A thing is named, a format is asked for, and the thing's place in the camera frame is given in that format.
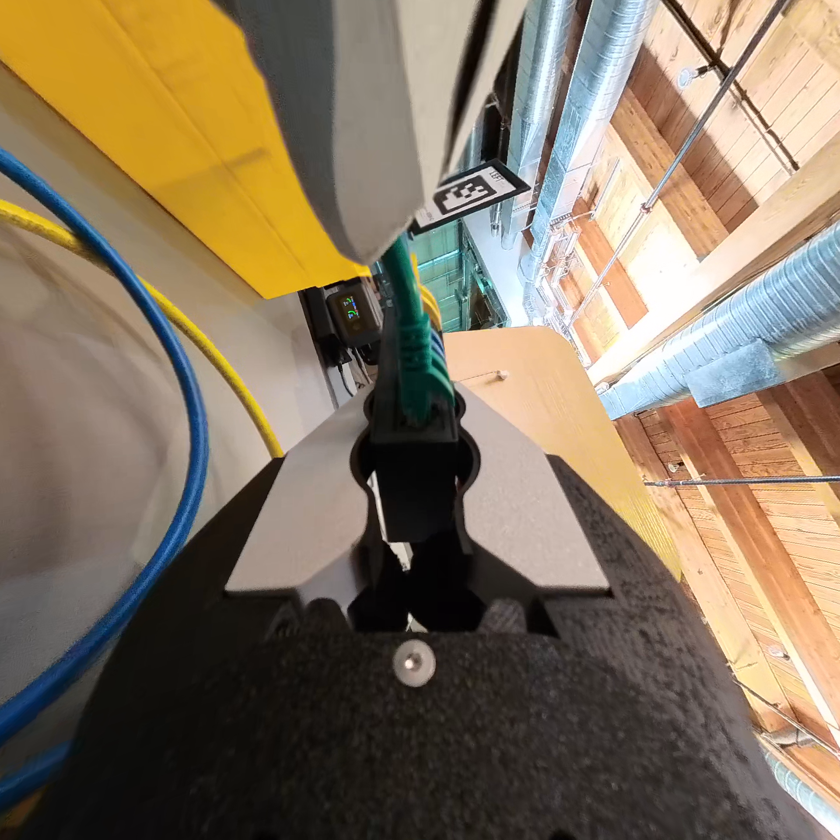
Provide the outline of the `silver ventilation duct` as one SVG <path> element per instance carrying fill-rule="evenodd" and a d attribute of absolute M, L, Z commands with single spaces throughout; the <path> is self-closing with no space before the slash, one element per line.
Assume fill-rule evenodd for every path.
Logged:
<path fill-rule="evenodd" d="M 655 1 L 591 3 L 530 226 L 532 246 L 519 266 L 525 287 L 537 283 L 550 250 L 552 223 L 572 214 L 656 5 Z"/>
<path fill-rule="evenodd" d="M 724 403 L 789 379 L 788 360 L 839 339 L 839 223 L 709 310 L 601 394 L 613 421 L 690 397 Z"/>
<path fill-rule="evenodd" d="M 839 811 L 794 771 L 790 770 L 767 747 L 761 746 L 777 784 L 813 820 L 833 838 L 839 838 Z"/>

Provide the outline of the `wooden stand white base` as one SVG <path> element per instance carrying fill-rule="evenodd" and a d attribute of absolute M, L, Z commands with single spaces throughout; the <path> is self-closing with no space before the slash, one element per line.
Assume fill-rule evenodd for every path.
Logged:
<path fill-rule="evenodd" d="M 508 327 L 447 332 L 444 346 L 451 378 L 561 457 L 679 581 L 676 546 L 567 339 Z"/>

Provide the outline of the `yellow plastic bin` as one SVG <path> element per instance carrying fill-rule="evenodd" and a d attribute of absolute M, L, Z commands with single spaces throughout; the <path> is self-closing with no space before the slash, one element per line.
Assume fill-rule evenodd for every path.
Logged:
<path fill-rule="evenodd" d="M 2 62 L 263 298 L 370 275 L 323 231 L 214 2 L 2 1 L 1 26 Z"/>

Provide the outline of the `black power bank with display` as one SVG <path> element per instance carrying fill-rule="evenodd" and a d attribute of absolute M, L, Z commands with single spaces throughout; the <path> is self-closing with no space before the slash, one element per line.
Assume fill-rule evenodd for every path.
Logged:
<path fill-rule="evenodd" d="M 325 302 L 345 347 L 358 349 L 380 341 L 382 307 L 365 278 L 344 281 L 327 294 Z"/>

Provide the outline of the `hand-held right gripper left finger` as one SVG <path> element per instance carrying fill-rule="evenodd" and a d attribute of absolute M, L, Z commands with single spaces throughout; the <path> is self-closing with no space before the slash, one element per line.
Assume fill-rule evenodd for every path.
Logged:
<path fill-rule="evenodd" d="M 353 457 L 369 425 L 354 395 L 282 460 L 226 585 L 300 612 L 335 604 L 358 630 L 405 632 L 399 563 L 382 540 L 375 496 Z"/>

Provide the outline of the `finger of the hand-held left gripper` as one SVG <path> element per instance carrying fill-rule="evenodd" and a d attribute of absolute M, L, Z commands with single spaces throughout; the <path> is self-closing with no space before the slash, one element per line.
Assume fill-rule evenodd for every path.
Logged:
<path fill-rule="evenodd" d="M 489 106 L 497 108 L 501 124 L 509 121 L 526 6 L 525 1 L 474 2 L 453 93 L 454 165 Z"/>
<path fill-rule="evenodd" d="M 219 6 L 246 39 L 322 228 L 342 256 L 371 263 L 448 167 L 491 2 Z"/>

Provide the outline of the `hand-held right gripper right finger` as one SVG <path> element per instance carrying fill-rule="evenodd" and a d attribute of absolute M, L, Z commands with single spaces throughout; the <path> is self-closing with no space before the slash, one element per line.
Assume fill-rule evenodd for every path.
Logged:
<path fill-rule="evenodd" d="M 609 603 L 611 584 L 548 455 L 469 389 L 456 394 L 465 477 L 453 527 L 414 545 L 414 622 L 554 632 L 552 604 Z"/>

